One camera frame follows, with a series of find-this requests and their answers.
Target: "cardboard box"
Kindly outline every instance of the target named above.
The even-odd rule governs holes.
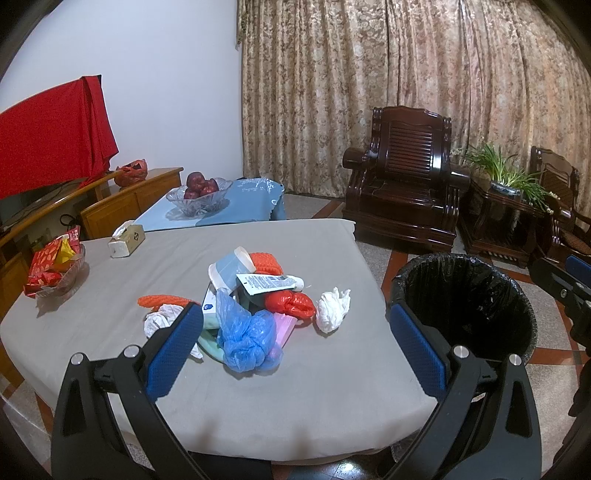
[[[144,228],[141,225],[134,225],[133,220],[128,220],[115,230],[109,241],[111,257],[130,256],[145,238]]]

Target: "metal screw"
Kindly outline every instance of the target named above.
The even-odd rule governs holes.
[[[139,353],[139,347],[137,345],[128,345],[125,347],[125,350],[123,350],[123,354],[127,358],[134,358],[134,357],[138,356],[138,353]]]
[[[515,353],[512,353],[509,355],[509,362],[518,367],[521,365],[521,357]]]
[[[470,354],[470,351],[463,345],[456,345],[453,348],[453,354],[458,358],[466,358]]]
[[[75,353],[70,357],[70,363],[72,365],[80,365],[82,363],[82,360],[84,360],[84,355],[80,352]]]

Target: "wooden side table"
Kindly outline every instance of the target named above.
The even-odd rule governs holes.
[[[480,204],[476,211],[471,211]],[[494,204],[505,206],[499,220],[491,216]],[[511,228],[513,212],[519,212],[514,228]],[[466,252],[472,255],[490,252],[509,257],[525,268],[535,249],[535,228],[538,218],[545,213],[519,199],[513,199],[494,190],[485,191],[474,179],[460,204],[458,226]]]

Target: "wooden chair backrest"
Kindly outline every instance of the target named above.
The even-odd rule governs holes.
[[[376,175],[433,184],[449,170],[452,120],[405,106],[374,108],[372,145]]]
[[[541,185],[560,197],[560,203],[568,210],[577,205],[579,195],[579,171],[563,156],[552,150],[531,147],[531,165],[541,172]]]

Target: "floral curtain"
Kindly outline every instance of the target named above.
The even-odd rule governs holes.
[[[259,0],[243,38],[244,167],[287,190],[342,196],[344,150],[374,106],[450,116],[453,148],[484,137],[551,148],[581,172],[591,213],[591,77],[528,0]]]

